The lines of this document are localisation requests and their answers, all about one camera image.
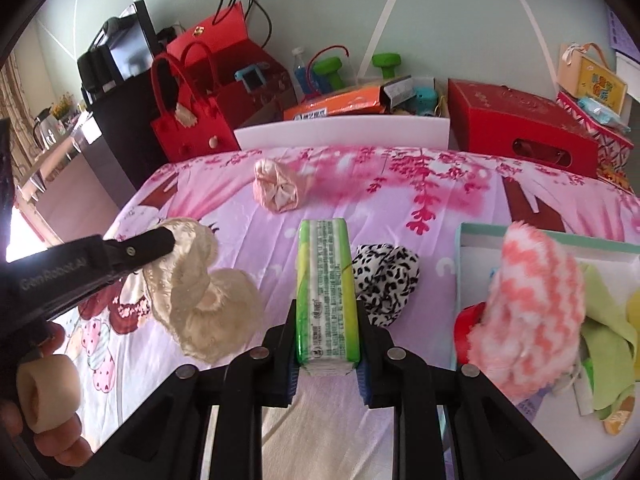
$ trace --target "metal screw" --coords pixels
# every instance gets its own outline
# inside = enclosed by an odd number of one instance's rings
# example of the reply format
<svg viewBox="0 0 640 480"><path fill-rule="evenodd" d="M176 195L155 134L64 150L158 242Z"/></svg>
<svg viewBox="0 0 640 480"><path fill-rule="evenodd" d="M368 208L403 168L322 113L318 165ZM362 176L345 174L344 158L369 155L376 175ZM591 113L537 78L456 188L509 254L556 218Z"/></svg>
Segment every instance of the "metal screw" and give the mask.
<svg viewBox="0 0 640 480"><path fill-rule="evenodd" d="M480 375L480 368L476 365L462 365L461 371L466 377L478 377Z"/></svg>
<svg viewBox="0 0 640 480"><path fill-rule="evenodd" d="M393 361L402 361L406 357L406 351L404 348L394 346L386 351L386 356Z"/></svg>
<svg viewBox="0 0 640 480"><path fill-rule="evenodd" d="M249 350L249 355L251 356L251 359L266 359L267 357L269 357L269 349L265 348L264 346L257 346Z"/></svg>
<svg viewBox="0 0 640 480"><path fill-rule="evenodd" d="M182 365L178 366L178 369L175 371L175 374L179 379L191 379L193 375L196 373L197 368L193 365Z"/></svg>

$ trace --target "storage box lid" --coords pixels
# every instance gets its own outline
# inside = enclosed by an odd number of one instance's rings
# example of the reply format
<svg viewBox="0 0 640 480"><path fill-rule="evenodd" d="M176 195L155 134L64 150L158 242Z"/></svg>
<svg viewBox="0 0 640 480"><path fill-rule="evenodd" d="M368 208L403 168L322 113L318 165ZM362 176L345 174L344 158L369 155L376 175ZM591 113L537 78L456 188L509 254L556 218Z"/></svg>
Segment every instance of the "storage box lid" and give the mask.
<svg viewBox="0 0 640 480"><path fill-rule="evenodd" d="M584 127L555 102L508 86L452 80L469 108L491 110L562 128L590 138Z"/></svg>

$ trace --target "curtain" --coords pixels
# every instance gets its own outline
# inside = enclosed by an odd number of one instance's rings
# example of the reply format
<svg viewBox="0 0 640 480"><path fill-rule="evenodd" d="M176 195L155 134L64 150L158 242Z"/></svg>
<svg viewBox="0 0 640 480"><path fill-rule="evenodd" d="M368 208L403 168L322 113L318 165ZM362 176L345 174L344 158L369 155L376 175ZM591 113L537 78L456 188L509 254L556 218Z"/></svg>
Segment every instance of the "curtain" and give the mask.
<svg viewBox="0 0 640 480"><path fill-rule="evenodd" d="M11 120L11 163L14 180L19 182L28 173L42 149L33 137L33 119L24 97L13 52L0 70L0 118Z"/></svg>

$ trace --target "red bag handle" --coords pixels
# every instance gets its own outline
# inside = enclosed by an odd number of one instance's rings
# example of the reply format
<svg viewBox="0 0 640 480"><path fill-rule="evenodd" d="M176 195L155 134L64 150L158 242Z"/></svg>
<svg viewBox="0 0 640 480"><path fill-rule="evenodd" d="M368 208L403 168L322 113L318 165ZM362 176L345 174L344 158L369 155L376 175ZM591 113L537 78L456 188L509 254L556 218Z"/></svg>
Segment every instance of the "red bag handle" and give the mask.
<svg viewBox="0 0 640 480"><path fill-rule="evenodd" d="M197 102L200 102L204 107L211 108L210 103L207 99L200 93L196 84L189 74L186 73L184 69L184 65L177 59L177 57L172 56L168 52L161 52L155 58L153 63L151 64L151 86L154 89L154 96L156 98L156 105L158 105L158 110L160 110L161 115L170 115L164 106L164 99L162 99L162 91L160 89L160 79L158 77L158 64L161 60L165 60L169 66L171 66L178 75L182 78L187 88L190 90L191 95Z"/></svg>
<svg viewBox="0 0 640 480"><path fill-rule="evenodd" d="M209 45L207 45L203 41L193 41L190 44L188 44L185 47L185 49L182 51L182 55L180 56L180 62L186 66L187 54L189 53L191 48L196 45L199 46L202 50L204 50L205 54L207 55L207 60L209 61L209 68L211 69L211 79L213 80L214 88L221 88L222 85L220 84L220 78L218 76L218 67L213 61L213 53L209 48Z"/></svg>

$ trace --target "finger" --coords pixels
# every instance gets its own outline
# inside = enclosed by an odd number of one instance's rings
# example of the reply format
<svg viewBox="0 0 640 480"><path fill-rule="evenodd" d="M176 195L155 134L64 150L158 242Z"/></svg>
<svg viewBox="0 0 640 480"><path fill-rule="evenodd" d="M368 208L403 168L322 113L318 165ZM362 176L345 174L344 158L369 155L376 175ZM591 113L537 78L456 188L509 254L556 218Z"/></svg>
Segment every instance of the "finger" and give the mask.
<svg viewBox="0 0 640 480"><path fill-rule="evenodd" d="M11 437L22 433L22 415L14 403L7 400L0 401L0 420Z"/></svg>
<svg viewBox="0 0 640 480"><path fill-rule="evenodd" d="M36 448L44 456L56 456L65 449L69 449L71 445L80 438L82 433L82 424L76 413L64 424L58 426L54 430L43 431L34 435L33 441Z"/></svg>
<svg viewBox="0 0 640 480"><path fill-rule="evenodd" d="M56 460L62 465L80 467L86 464L93 454L94 452L91 451L89 443L84 438L80 437L69 449L57 454Z"/></svg>
<svg viewBox="0 0 640 480"><path fill-rule="evenodd" d="M65 329L58 323L50 322L48 325L51 337L40 345L40 351L43 356L53 354L65 342Z"/></svg>

